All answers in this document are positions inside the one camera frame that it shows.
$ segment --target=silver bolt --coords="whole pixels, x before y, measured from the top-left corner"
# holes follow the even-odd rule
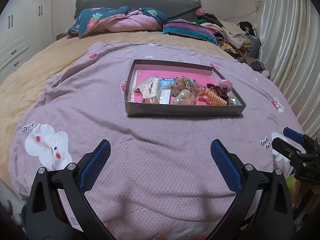
[[[246,164],[245,169],[247,171],[252,171],[253,170],[253,166],[251,164]]]
[[[76,164],[75,163],[70,163],[69,165],[68,165],[68,170],[73,170],[74,168],[76,167]]]
[[[38,173],[42,174],[45,172],[45,168],[44,167],[41,167],[39,170],[38,170]]]
[[[276,172],[276,174],[278,174],[278,175],[281,175],[281,174],[282,174],[281,169],[276,169],[275,172]]]

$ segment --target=drawer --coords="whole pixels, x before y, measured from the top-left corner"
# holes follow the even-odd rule
[[[16,71],[23,63],[25,63],[30,57],[26,48],[19,55],[17,55],[10,63],[3,66],[0,69],[0,84],[14,71]]]
[[[12,41],[11,45],[6,45],[0,49],[0,69],[27,48],[24,38],[24,35],[22,35]]]

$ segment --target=cable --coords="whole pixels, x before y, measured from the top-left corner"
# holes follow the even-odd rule
[[[239,17],[231,17],[231,18],[224,19],[224,21],[225,21],[225,20],[229,20],[229,19],[233,19],[233,18],[241,19],[241,18],[249,17],[249,16],[252,15],[254,12],[258,11],[258,9],[259,9],[259,8],[257,8],[256,10],[254,10],[254,11],[251,12],[251,13],[246,13],[246,14],[244,14],[244,15],[242,15],[242,16],[239,16]]]

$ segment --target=white curtain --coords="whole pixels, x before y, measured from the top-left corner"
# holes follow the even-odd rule
[[[261,0],[259,59],[306,134],[320,135],[320,16],[310,0]]]

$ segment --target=box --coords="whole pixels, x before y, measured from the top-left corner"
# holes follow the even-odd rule
[[[235,89],[228,93],[230,98],[235,99],[235,105],[230,106],[209,106],[207,104],[199,105],[174,105],[174,104],[146,104],[135,102],[136,96],[132,89],[137,83],[139,75],[152,73],[149,76],[157,76],[158,78],[175,78],[185,76],[197,78],[201,75],[202,79],[210,80],[208,83],[218,83],[225,79],[219,71],[211,66],[196,65],[183,62],[162,61],[162,60],[134,60],[127,79],[127,86],[124,94],[125,109],[129,117],[131,116],[154,116],[154,117],[212,117],[212,116],[241,116],[246,104],[238,95]]]

